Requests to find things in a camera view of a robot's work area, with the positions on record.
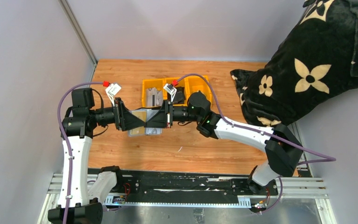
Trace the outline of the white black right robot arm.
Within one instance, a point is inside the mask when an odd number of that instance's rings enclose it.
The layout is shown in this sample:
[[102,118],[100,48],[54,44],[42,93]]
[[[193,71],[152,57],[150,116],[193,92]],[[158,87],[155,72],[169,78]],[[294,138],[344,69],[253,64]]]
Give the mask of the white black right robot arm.
[[193,93],[186,106],[174,106],[165,100],[160,107],[146,109],[147,128],[169,128],[173,122],[196,122],[196,129],[207,138],[233,140],[264,152],[266,161],[253,168],[248,188],[259,193],[277,177],[292,177],[303,154],[293,133],[282,124],[275,127],[237,123],[211,110],[211,102],[202,92]]

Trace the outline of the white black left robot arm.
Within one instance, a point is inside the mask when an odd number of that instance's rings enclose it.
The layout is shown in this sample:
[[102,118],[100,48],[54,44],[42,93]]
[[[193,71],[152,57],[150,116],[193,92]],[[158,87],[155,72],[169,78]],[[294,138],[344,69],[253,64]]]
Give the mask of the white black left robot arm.
[[89,186],[88,160],[94,139],[94,129],[115,124],[121,131],[140,127],[143,122],[121,105],[118,84],[107,83],[105,92],[111,106],[94,109],[95,90],[90,83],[80,84],[66,92],[72,106],[65,115],[57,115],[61,132],[64,164],[63,181],[55,208],[48,211],[48,221],[53,224],[99,224],[105,210],[105,200],[110,192],[123,192],[113,200],[115,209],[125,203],[131,185],[124,180],[118,166],[103,167]]

